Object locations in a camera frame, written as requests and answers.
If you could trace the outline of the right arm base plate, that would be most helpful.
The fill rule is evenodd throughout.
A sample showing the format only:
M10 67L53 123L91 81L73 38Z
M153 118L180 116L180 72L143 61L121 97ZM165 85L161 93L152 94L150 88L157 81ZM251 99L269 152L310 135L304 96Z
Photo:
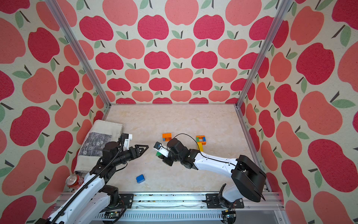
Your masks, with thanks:
M206 194L206 199L203 202L207 204L209 209L243 209L245 207L242 198L235 202L229 202L224 197L219 196L218 193Z

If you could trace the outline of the yellow square lego brick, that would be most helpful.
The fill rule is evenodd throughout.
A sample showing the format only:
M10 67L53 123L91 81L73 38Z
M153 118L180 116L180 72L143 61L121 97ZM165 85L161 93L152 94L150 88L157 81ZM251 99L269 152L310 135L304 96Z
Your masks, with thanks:
M203 151L204 151L203 145L199 145L199 144L198 144L198 149L199 149L199 151L203 152Z

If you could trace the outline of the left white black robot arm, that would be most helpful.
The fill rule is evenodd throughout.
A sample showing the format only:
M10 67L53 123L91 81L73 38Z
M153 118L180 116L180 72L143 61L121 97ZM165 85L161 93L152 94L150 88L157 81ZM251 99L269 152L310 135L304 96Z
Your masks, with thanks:
M107 183L118 171L117 166L142 156L148 145L135 145L125 149L125 141L106 143L103 156L85 177L79 189L48 218L40 218L38 224L89 224L98 214L111 212L117 222L131 208L133 195L120 195L118 188Z

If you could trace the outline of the orange lego plate bottom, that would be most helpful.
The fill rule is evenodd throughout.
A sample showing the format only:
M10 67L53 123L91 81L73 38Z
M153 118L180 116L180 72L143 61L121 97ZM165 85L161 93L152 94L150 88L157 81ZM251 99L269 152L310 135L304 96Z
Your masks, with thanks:
M162 138L172 138L172 134L171 133L163 133Z

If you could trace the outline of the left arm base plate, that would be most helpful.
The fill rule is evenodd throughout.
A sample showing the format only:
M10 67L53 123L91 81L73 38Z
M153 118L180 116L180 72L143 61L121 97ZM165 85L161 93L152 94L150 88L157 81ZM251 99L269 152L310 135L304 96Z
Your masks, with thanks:
M134 194L120 194L119 203L113 210L106 211L105 214L108 218L119 217L123 215L127 209L132 208Z

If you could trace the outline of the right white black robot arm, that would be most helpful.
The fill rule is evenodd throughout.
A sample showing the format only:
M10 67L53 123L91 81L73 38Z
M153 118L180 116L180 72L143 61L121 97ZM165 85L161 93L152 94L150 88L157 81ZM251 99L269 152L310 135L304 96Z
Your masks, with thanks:
M166 146L157 142L154 148L168 166L180 162L187 169L206 170L230 177L232 182L223 184L217 201L221 207L232 208L236 200L246 198L253 202L264 199L263 189L267 176L245 155L237 159L221 158L188 149L178 139L171 139Z

